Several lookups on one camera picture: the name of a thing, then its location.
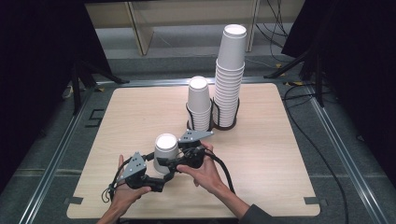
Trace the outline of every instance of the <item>tall stack of paper cups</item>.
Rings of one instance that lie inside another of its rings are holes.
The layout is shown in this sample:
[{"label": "tall stack of paper cups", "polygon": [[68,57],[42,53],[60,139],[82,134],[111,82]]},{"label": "tall stack of paper cups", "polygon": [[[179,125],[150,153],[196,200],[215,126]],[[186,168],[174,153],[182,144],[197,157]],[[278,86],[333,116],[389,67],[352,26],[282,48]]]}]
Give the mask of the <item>tall stack of paper cups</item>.
[{"label": "tall stack of paper cups", "polygon": [[216,61],[213,121],[217,128],[232,128],[239,107],[239,89],[245,69],[247,29],[231,24],[224,28]]}]

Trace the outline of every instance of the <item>black sleeve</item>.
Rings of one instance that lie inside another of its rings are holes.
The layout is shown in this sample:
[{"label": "black sleeve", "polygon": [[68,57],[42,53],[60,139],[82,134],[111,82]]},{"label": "black sleeve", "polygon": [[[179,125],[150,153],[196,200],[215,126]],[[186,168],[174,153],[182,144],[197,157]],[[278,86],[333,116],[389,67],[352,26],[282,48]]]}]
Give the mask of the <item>black sleeve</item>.
[{"label": "black sleeve", "polygon": [[255,204],[251,205],[245,215],[239,221],[239,224],[276,224],[282,223],[279,220],[271,217],[266,212],[262,211],[260,207]]}]

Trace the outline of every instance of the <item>aluminum rail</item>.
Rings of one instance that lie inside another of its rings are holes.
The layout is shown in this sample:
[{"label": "aluminum rail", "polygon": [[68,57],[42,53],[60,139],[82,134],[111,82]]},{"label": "aluminum rail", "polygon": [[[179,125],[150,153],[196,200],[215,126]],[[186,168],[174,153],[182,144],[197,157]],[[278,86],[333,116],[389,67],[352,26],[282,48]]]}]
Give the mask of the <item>aluminum rail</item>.
[{"label": "aluminum rail", "polygon": [[[206,77],[209,84],[215,84],[214,77]],[[117,87],[117,88],[131,88],[131,87],[158,87],[158,86],[188,86],[190,78],[175,78],[175,79],[157,79],[157,80],[131,80],[129,83],[117,84],[113,81],[97,82],[97,87]],[[274,83],[273,79],[264,79],[262,77],[242,77],[242,83]]]},{"label": "aluminum rail", "polygon": [[84,101],[81,105],[80,110],[72,117],[70,120],[66,131],[64,132],[64,136],[62,137],[62,140],[58,147],[55,150],[55,153],[49,163],[48,168],[46,169],[45,173],[41,176],[41,180],[38,183],[37,188],[35,189],[35,193],[33,194],[32,198],[30,199],[22,217],[20,224],[28,224],[28,223],[33,223],[35,219],[35,215],[38,212],[38,209],[40,208],[41,204],[43,203],[43,200],[50,188],[50,183],[53,180],[53,177],[56,174],[56,170],[59,166],[59,164],[62,161],[62,158],[64,156],[64,153],[66,152],[66,149],[70,143],[70,139],[76,130],[78,126],[78,122],[81,118],[81,115],[84,111],[85,105],[87,104],[89,98],[91,97],[93,93],[93,88],[87,89],[86,95],[84,97]]},{"label": "aluminum rail", "polygon": [[[309,94],[315,93],[311,85],[308,85],[306,91]],[[335,151],[337,152],[341,162],[344,164],[346,172],[348,173],[353,185],[355,186],[356,191],[361,196],[361,200],[363,201],[363,204],[366,207],[366,210],[369,213],[371,219],[374,223],[378,224],[389,223],[384,215],[384,212],[382,211],[381,206],[378,204],[373,191],[365,181],[363,175],[361,174],[361,171],[359,170],[356,163],[353,161],[346,146],[344,145],[343,140],[341,139],[340,135],[332,124],[332,121],[327,114],[325,108],[321,107],[318,101],[315,99],[311,100],[311,103],[317,111],[318,117],[320,118],[323,127],[325,128],[327,134],[332,140]]]}]

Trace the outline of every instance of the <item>hand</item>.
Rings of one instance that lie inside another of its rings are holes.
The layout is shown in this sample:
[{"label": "hand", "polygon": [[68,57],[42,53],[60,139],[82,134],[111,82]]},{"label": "hand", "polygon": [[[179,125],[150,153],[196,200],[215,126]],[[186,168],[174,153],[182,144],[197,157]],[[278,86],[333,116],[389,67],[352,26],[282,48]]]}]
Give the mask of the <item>hand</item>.
[{"label": "hand", "polygon": [[[202,142],[202,145],[213,152],[212,145],[205,142]],[[242,201],[232,193],[226,185],[224,185],[219,176],[218,169],[210,157],[205,156],[204,163],[198,169],[193,169],[187,165],[179,165],[177,169],[182,173],[191,175],[194,178],[194,184],[196,187],[201,186],[209,193],[214,194],[235,214],[238,219],[241,219],[249,209],[249,205],[247,203]]]},{"label": "hand", "polygon": [[[119,157],[119,167],[122,166],[124,160],[123,156]],[[125,184],[125,180],[122,180],[116,186],[113,201],[110,207],[98,221],[98,223],[114,223],[119,217],[122,217],[129,209],[132,203],[136,202],[141,198],[143,194],[151,191],[150,187],[143,187],[140,189],[131,189]]]},{"label": "hand", "polygon": [[[213,152],[212,145],[206,142],[202,142],[202,145],[210,152]],[[188,165],[178,165],[177,169],[182,173],[191,175],[194,178],[196,187],[201,186],[212,194],[216,195],[219,190],[224,189],[224,187],[227,188],[221,181],[215,163],[208,156],[204,157],[204,163],[198,169],[193,169]]]}]

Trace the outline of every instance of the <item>light wood surface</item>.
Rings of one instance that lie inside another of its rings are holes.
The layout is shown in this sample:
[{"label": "light wood surface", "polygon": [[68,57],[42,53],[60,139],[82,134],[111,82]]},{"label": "light wood surface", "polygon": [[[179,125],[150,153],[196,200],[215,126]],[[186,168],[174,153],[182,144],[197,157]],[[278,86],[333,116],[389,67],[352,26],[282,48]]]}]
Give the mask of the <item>light wood surface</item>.
[{"label": "light wood surface", "polygon": [[[102,191],[117,171],[118,157],[136,151],[149,154],[161,133],[180,137],[186,131],[188,87],[117,89],[109,102],[76,188],[82,204],[70,204],[71,218],[101,217],[109,207]],[[317,204],[304,162],[274,84],[243,84],[236,126],[230,131],[214,129],[205,139],[227,165],[236,194],[255,203],[272,216],[316,216]],[[152,161],[150,176],[159,177]],[[218,166],[223,181],[225,175]],[[196,188],[192,178],[176,174],[162,193],[151,192],[134,203],[124,217],[193,218],[233,217],[217,198]]]}]

